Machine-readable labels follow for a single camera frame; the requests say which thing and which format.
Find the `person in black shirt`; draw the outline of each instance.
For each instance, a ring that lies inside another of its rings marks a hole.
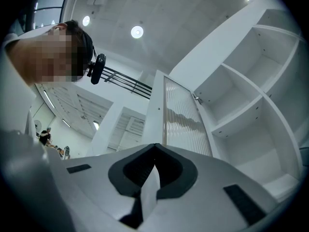
[[[51,130],[50,127],[47,127],[47,129],[44,131],[41,132],[41,135],[40,135],[40,142],[45,145],[47,143],[47,140],[50,140],[51,139],[51,134],[49,133]]]

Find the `ear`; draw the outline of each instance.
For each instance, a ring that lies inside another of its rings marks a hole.
[[[68,27],[67,24],[65,24],[65,23],[59,23],[59,24],[53,26],[53,27],[51,28],[51,30],[56,30],[56,29],[59,29],[59,30],[66,30],[67,27]]]

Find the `ribbed glass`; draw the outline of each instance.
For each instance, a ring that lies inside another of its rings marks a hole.
[[[212,156],[208,136],[192,93],[164,77],[163,143]]]

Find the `black rectangular slot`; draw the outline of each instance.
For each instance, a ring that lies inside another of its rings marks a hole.
[[[88,164],[67,168],[69,174],[76,173],[91,168]]]
[[[231,185],[223,188],[234,205],[240,211],[249,225],[253,225],[266,216],[264,211],[240,188]]]

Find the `black shirt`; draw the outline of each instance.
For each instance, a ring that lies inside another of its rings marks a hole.
[[[40,136],[40,142],[43,144],[43,145],[45,145],[46,144],[46,142],[47,142],[47,139],[50,139],[50,134],[48,134],[48,135],[46,135],[46,136],[44,136],[44,137],[42,137],[42,136]]]

